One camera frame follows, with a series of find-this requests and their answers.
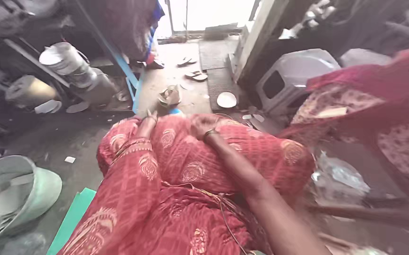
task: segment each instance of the woman's hand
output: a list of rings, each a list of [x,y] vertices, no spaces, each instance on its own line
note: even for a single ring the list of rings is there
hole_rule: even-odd
[[[137,131],[137,137],[144,137],[149,139],[151,132],[157,124],[157,111],[151,113],[148,110],[148,116],[141,122]]]
[[[217,122],[220,120],[218,115],[212,114],[200,114],[193,116],[191,118],[192,126],[191,126],[191,133],[195,136],[198,140],[202,140],[204,134],[212,129],[217,127]]]

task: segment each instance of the flip flop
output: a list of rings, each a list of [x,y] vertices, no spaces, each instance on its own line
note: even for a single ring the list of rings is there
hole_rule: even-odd
[[[185,57],[181,61],[179,61],[178,66],[185,66],[188,64],[194,64],[196,63],[196,59],[190,58],[190,57]]]
[[[185,73],[185,77],[197,82],[203,82],[207,79],[207,75],[202,73],[201,71],[187,72]]]

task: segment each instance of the woman's arm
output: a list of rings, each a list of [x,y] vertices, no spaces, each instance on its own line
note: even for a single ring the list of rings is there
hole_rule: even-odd
[[[195,120],[194,131],[197,137],[203,138],[223,160],[228,175],[234,180],[250,210],[266,231],[274,254],[329,255],[330,252],[325,246],[244,156],[229,146],[217,132],[203,137],[212,123],[215,124],[209,119]]]

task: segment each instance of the blue metal frame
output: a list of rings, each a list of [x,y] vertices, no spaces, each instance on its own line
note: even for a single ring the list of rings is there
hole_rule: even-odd
[[[80,3],[80,0],[76,0],[76,3],[78,5],[78,8],[80,9],[82,14],[84,15],[85,19],[87,20],[87,22],[89,23],[89,25],[93,29],[93,32],[94,32],[95,36],[97,36],[96,39],[98,40],[100,46],[111,55],[113,60],[116,62],[116,64],[121,68],[121,70],[126,75],[127,87],[129,89],[130,96],[132,97],[132,102],[133,102],[132,111],[135,114],[137,114],[138,113],[139,96],[140,96],[140,92],[141,92],[141,83],[143,81],[143,77],[145,76],[145,71],[142,70],[140,79],[138,80],[135,77],[135,75],[133,74],[133,72],[130,69],[130,66],[128,65],[126,60],[123,58],[122,54],[116,48],[116,46],[113,45],[112,43],[110,43],[105,38],[105,36],[102,34],[102,32],[100,32],[99,28],[95,25],[94,21],[89,16],[89,14],[87,13],[87,11],[84,8],[84,6],[82,5],[82,3]]]

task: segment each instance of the white plastic stool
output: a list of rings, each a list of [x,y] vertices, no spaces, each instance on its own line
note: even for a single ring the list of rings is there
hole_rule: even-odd
[[[266,113],[279,115],[306,94],[307,80],[340,69],[337,61],[322,49],[307,49],[281,56],[264,74],[256,90]]]

